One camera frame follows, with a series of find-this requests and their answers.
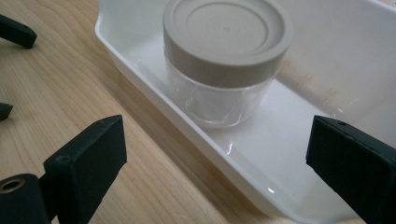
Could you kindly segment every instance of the jar lid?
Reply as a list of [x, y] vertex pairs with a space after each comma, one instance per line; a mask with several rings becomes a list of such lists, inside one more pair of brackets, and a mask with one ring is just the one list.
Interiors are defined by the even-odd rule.
[[171, 0], [163, 13], [169, 61], [214, 87], [247, 87], [274, 76], [291, 37], [291, 20], [273, 0]]

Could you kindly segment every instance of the clear plastic jar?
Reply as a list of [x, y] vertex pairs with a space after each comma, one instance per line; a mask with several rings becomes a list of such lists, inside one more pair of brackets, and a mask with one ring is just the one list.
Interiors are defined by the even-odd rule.
[[291, 36], [275, 1], [172, 0], [163, 14], [171, 99], [203, 127], [240, 123], [260, 104]]

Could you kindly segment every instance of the black clamp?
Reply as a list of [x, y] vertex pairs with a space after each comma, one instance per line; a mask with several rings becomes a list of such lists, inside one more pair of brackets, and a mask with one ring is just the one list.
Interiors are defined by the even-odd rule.
[[86, 224], [126, 161], [122, 116], [98, 120], [50, 156], [39, 179], [0, 181], [0, 223]]
[[0, 37], [31, 49], [37, 34], [28, 26], [0, 14]]

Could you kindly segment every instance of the wooden surface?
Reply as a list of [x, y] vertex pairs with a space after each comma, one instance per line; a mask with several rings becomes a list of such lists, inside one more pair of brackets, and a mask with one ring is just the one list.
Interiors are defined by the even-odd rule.
[[49, 155], [122, 114], [128, 163], [91, 223], [293, 223], [258, 211], [122, 77], [94, 34], [97, 12], [95, 0], [0, 1], [38, 34], [33, 49], [0, 39], [0, 102], [14, 105], [0, 122], [0, 179], [42, 176]]

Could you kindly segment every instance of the white plastic tray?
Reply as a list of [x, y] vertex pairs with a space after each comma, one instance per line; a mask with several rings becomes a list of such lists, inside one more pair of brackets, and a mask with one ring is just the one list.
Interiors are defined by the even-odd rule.
[[333, 223], [356, 214], [305, 164], [314, 115], [396, 147], [394, 9], [376, 1], [281, 0], [294, 24], [283, 67], [253, 118], [195, 125], [167, 97], [166, 0], [98, 0], [95, 31], [115, 65], [265, 214]]

